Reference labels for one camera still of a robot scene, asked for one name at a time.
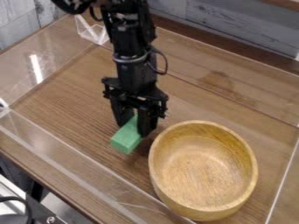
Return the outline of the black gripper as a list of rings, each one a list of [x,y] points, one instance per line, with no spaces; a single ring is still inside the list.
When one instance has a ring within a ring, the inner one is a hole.
[[[147,137],[157,129],[160,117],[166,117],[168,94],[158,88],[158,76],[168,74],[157,68],[157,54],[147,53],[139,58],[126,58],[114,55],[117,62],[117,78],[102,79],[105,84],[105,97],[111,99],[111,108],[117,124],[123,127],[139,107],[139,97],[146,98],[154,105],[138,109],[138,132]]]

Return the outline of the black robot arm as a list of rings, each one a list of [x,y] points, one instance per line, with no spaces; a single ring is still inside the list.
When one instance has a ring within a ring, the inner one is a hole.
[[[158,88],[158,69],[165,54],[154,47],[156,23],[147,0],[51,0],[71,15],[87,12],[105,23],[117,77],[102,79],[105,97],[111,101],[117,124],[123,126],[137,119],[137,129],[146,137],[157,129],[158,120],[166,117],[168,94]]]

